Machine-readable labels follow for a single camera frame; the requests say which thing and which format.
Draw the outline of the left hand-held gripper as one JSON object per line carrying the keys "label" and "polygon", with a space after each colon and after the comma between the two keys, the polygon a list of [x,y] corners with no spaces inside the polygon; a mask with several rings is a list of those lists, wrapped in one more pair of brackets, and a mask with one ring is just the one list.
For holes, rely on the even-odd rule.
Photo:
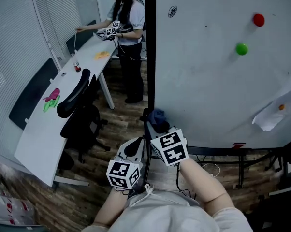
{"label": "left hand-held gripper", "polygon": [[116,190],[130,190],[138,182],[143,167],[145,140],[133,138],[122,144],[116,156],[109,161],[106,176]]}

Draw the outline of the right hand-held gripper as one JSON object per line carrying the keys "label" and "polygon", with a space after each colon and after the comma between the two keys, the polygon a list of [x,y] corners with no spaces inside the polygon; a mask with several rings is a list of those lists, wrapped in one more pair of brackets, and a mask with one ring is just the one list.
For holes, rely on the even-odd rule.
{"label": "right hand-held gripper", "polygon": [[176,165],[189,158],[187,151],[187,140],[181,129],[169,132],[161,137],[150,141],[157,156],[165,165]]}

